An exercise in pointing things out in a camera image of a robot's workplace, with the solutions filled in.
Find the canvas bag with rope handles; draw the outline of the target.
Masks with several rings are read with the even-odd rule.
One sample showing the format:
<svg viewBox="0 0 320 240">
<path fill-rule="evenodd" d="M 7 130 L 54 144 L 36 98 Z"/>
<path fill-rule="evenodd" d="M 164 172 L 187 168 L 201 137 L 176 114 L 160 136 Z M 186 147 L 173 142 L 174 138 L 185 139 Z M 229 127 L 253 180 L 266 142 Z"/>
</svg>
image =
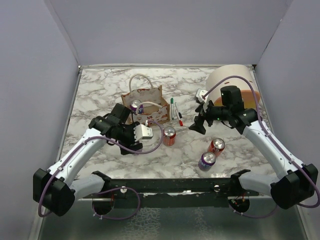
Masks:
<svg viewBox="0 0 320 240">
<path fill-rule="evenodd" d="M 142 77 L 149 82 L 147 88 L 132 88 L 132 81 L 135 77 Z M 138 108 L 136 112 L 132 111 L 132 115 L 129 116 L 128 122 L 145 123 L 147 120 L 157 121 L 160 124 L 168 123 L 170 121 L 171 105 L 165 100 L 163 96 L 163 86 L 154 86 L 149 77 L 144 74 L 136 73 L 129 79 L 129 92 L 121 95 L 121 100 L 124 106 L 131 111 L 130 104 L 133 100 L 140 100 L 140 105 L 143 105 L 143 113 L 138 114 Z"/>
</svg>

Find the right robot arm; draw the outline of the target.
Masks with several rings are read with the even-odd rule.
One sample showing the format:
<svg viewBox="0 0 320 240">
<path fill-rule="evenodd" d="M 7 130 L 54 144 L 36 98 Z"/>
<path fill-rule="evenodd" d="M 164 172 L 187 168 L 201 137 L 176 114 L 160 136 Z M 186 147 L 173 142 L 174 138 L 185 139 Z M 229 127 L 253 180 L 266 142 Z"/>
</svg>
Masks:
<svg viewBox="0 0 320 240">
<path fill-rule="evenodd" d="M 215 106 L 206 90 L 197 90 L 195 99 L 199 106 L 195 111 L 198 115 L 189 129 L 204 135 L 204 122 L 209 126 L 214 121 L 228 122 L 231 129 L 236 129 L 257 147 L 276 173 L 273 178 L 248 169 L 241 170 L 231 176 L 235 187 L 270 196 L 277 206 L 285 210 L 300 205 L 314 194 L 318 195 L 318 169 L 296 158 L 272 134 L 255 109 L 245 108 L 238 87 L 225 86 L 220 93 L 222 106 Z"/>
</svg>

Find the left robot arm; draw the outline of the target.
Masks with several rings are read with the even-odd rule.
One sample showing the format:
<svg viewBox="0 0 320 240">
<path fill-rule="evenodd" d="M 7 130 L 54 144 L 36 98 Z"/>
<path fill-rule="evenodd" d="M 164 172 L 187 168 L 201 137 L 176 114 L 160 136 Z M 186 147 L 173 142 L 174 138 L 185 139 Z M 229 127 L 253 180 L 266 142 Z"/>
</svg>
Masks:
<svg viewBox="0 0 320 240">
<path fill-rule="evenodd" d="M 76 179 L 76 176 L 104 145 L 118 145 L 122 155 L 136 154 L 143 148 L 140 140 L 153 137 L 147 124 L 126 124 L 130 114 L 129 108 L 118 103 L 110 113 L 93 118 L 83 136 L 63 158 L 47 170 L 40 168 L 34 173 L 33 199 L 38 203 L 40 217 L 47 216 L 42 212 L 43 207 L 49 213 L 63 216 L 76 200 L 115 187 L 111 178 L 99 171 L 83 179 Z"/>
</svg>

